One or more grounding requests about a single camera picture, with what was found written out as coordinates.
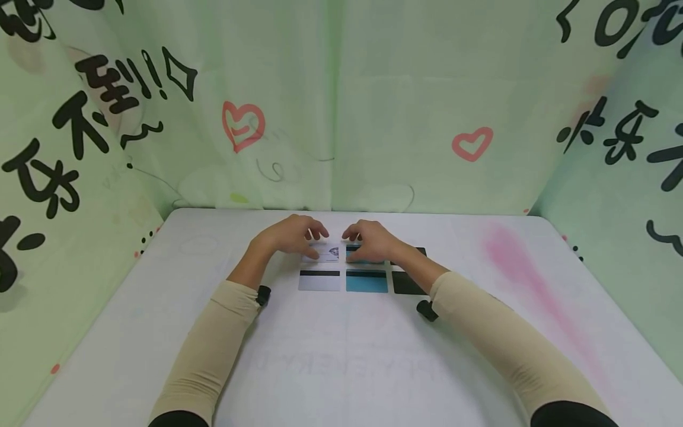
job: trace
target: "hand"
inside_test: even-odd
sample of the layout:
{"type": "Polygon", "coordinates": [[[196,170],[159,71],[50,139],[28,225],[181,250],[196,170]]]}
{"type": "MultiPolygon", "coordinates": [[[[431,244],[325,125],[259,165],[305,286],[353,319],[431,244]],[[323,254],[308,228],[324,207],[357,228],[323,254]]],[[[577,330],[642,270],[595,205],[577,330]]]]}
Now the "hand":
{"type": "Polygon", "coordinates": [[[379,222],[366,221],[365,219],[350,225],[341,235],[341,238],[347,238],[351,241],[355,241],[356,239],[363,241],[360,249],[352,252],[351,255],[346,258],[347,262],[392,261],[396,251],[401,247],[406,246],[405,243],[388,232],[379,222]]]}
{"type": "Polygon", "coordinates": [[[307,240],[320,240],[320,236],[330,236],[320,221],[307,215],[291,215],[260,232],[253,243],[263,245],[272,252],[302,253],[317,260],[318,252],[309,246],[307,240]]]}

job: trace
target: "white table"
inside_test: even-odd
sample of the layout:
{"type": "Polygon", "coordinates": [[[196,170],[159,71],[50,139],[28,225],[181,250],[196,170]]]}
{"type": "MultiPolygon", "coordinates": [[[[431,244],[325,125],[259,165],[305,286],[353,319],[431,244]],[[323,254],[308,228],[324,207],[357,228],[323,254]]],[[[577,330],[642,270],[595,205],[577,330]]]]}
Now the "white table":
{"type": "MultiPolygon", "coordinates": [[[[144,426],[217,284],[249,239],[288,213],[173,212],[25,426],[144,426]]],[[[361,217],[381,221],[473,279],[569,356],[621,427],[681,426],[683,386],[547,221],[312,215],[330,241],[361,217]]],[[[344,280],[344,264],[332,265],[344,280]]],[[[389,294],[300,291],[298,271],[296,256],[269,264],[270,304],[243,346],[215,426],[525,425],[510,388],[471,345],[415,311],[426,297],[394,294],[391,283],[389,294]]]]}

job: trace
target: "black sleeve cuff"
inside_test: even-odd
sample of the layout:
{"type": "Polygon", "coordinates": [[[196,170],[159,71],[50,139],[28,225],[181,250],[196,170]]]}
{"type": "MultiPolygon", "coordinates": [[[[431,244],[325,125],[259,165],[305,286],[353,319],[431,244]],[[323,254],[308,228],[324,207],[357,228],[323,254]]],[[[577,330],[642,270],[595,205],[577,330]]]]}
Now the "black sleeve cuff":
{"type": "Polygon", "coordinates": [[[200,416],[187,411],[166,412],[154,418],[150,427],[209,427],[200,416]]]}
{"type": "Polygon", "coordinates": [[[617,427],[604,413],[583,403],[551,402],[533,413],[531,427],[617,427]]]}

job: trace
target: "white card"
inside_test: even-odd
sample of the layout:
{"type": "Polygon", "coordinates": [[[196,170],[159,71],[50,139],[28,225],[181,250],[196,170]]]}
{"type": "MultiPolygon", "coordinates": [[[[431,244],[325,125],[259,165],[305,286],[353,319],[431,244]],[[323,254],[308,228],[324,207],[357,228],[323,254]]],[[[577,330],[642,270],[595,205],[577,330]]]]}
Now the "white card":
{"type": "Polygon", "coordinates": [[[314,243],[311,245],[320,258],[312,260],[305,255],[301,256],[301,262],[339,262],[339,245],[332,243],[314,243]]]}

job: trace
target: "finger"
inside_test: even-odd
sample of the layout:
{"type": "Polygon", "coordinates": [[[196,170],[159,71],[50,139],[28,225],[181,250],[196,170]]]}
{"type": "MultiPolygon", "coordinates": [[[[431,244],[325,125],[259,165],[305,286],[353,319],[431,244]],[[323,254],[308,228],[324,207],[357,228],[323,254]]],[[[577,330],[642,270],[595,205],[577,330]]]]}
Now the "finger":
{"type": "Polygon", "coordinates": [[[320,257],[318,251],[316,251],[309,245],[306,245],[306,247],[301,251],[301,253],[306,255],[308,258],[311,258],[312,260],[317,260],[320,257]]]}
{"type": "Polygon", "coordinates": [[[360,228],[358,226],[358,223],[351,224],[344,231],[344,233],[341,234],[341,238],[350,238],[351,236],[358,236],[359,232],[361,232],[361,231],[360,231],[360,228]]]}
{"type": "Polygon", "coordinates": [[[329,237],[330,233],[327,231],[325,226],[318,220],[313,219],[311,217],[307,217],[307,225],[308,228],[311,229],[312,232],[317,232],[325,237],[329,237]]]}
{"type": "Polygon", "coordinates": [[[365,259],[366,251],[367,250],[364,247],[359,247],[356,251],[351,252],[351,254],[346,257],[346,262],[367,261],[365,259]]]}

